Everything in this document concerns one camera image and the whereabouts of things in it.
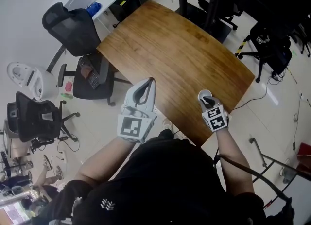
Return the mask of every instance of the black t-shirt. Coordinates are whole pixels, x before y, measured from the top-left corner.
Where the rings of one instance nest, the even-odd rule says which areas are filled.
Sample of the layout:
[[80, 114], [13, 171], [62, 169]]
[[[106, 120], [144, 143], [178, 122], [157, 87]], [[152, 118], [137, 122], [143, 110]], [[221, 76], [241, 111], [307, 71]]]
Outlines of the black t-shirt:
[[212, 159], [187, 140], [149, 141], [135, 150], [115, 179], [91, 190], [69, 182], [41, 218], [68, 216], [74, 197], [83, 202], [73, 224], [263, 224], [263, 200], [252, 193], [231, 196], [221, 186]]

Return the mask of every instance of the chair armrest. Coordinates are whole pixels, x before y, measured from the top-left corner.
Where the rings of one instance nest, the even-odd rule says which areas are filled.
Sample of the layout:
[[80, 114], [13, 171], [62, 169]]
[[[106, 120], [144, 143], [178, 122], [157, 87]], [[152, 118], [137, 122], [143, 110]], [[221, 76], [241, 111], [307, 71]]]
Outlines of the chair armrest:
[[108, 72], [109, 72], [109, 61], [106, 58], [102, 57], [101, 69], [99, 71], [99, 79], [98, 79], [100, 84], [106, 82]]
[[59, 74], [58, 74], [58, 81], [57, 81], [57, 85], [59, 87], [63, 86], [65, 72], [66, 72], [66, 66], [67, 66], [67, 64], [63, 64], [62, 67], [60, 67], [60, 71], [59, 71]]

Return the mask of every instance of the wooden table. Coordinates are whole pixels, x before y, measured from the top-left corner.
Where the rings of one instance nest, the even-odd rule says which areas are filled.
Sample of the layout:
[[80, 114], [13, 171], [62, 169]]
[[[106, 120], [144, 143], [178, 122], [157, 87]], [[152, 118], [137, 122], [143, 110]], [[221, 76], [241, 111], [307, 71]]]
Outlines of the wooden table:
[[212, 134], [202, 119], [200, 90], [209, 89], [231, 112], [254, 79], [216, 39], [151, 0], [98, 50], [133, 84], [154, 77], [156, 107], [198, 146]]

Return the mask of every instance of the black box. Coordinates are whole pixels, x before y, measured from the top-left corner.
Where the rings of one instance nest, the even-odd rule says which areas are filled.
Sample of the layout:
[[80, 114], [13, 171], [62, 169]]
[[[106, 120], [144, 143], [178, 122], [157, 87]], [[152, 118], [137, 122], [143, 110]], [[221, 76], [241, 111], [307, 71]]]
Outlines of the black box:
[[[146, 1], [147, 0], [140, 0], [141, 4], [144, 4]], [[137, 9], [137, 4], [135, 0], [116, 0], [109, 9], [116, 17], [117, 21], [122, 22]]]

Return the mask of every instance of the pink object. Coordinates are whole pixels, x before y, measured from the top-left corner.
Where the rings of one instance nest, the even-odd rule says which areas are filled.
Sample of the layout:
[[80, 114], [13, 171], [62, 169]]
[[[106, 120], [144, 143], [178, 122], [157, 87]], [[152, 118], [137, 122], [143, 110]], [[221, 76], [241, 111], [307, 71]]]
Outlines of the pink object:
[[65, 86], [65, 91], [71, 92], [71, 89], [72, 89], [72, 82], [67, 82]]

